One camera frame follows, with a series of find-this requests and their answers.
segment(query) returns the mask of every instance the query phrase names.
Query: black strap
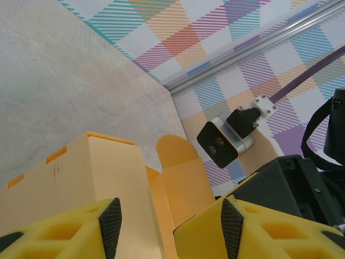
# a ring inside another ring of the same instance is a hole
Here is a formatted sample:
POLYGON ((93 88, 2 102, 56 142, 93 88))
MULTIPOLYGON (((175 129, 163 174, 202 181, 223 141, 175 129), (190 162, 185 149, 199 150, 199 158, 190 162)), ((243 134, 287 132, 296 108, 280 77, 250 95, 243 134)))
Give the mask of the black strap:
POLYGON ((317 168, 326 170, 326 171, 345 171, 344 166, 339 166, 334 163, 331 163, 319 155, 315 154, 308 146, 307 140, 312 135, 314 130, 322 123, 323 120, 330 115, 330 110, 332 109, 332 100, 330 98, 324 105, 322 105, 310 119, 306 131, 304 132, 301 149, 305 158, 310 158, 316 165, 317 168))

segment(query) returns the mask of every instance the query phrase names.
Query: white wall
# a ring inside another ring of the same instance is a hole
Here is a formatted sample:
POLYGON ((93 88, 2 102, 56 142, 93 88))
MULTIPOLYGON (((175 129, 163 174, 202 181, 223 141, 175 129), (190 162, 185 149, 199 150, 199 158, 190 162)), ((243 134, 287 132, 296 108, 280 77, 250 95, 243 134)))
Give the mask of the white wall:
POLYGON ((0 186, 85 131, 184 136, 169 92, 56 0, 0 1, 0 186))

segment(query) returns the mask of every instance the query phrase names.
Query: black device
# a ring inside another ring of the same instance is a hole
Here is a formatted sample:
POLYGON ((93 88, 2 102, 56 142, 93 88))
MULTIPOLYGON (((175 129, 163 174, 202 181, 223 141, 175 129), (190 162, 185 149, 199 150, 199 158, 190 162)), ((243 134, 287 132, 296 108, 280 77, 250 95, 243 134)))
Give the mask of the black device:
POLYGON ((278 210, 329 226, 344 224, 345 216, 334 190, 330 192, 310 159, 287 155, 265 164, 230 195, 236 199, 278 210))

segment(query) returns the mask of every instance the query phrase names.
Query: depth camera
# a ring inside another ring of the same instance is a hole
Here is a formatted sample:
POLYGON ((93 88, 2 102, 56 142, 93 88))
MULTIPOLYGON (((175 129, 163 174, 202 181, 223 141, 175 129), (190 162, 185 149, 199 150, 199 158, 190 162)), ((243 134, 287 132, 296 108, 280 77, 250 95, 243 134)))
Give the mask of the depth camera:
POLYGON ((230 112, 223 112, 212 118, 197 137, 198 143, 220 168, 234 162, 254 143, 250 135, 241 138, 226 122, 230 115, 230 112))

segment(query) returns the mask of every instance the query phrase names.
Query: camera lens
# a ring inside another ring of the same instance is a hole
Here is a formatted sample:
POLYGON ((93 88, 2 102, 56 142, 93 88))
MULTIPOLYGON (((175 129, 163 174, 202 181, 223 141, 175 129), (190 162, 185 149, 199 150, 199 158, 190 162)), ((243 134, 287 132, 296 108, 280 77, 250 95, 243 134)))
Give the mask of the camera lens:
POLYGON ((216 143, 218 144, 219 147, 224 146, 224 140, 222 138, 216 138, 216 143))
POLYGON ((213 147, 213 146, 209 146, 209 151, 212 155, 215 155, 217 153, 215 147, 213 147))

